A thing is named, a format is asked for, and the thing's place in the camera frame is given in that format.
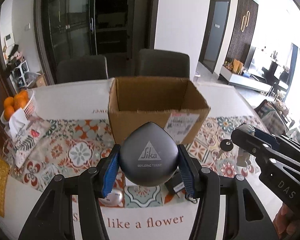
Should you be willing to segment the person's right hand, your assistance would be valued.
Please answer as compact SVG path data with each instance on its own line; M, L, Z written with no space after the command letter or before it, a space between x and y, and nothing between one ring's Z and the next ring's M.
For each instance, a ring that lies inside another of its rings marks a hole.
M286 204L276 214L273 226L279 239L300 239L300 218Z

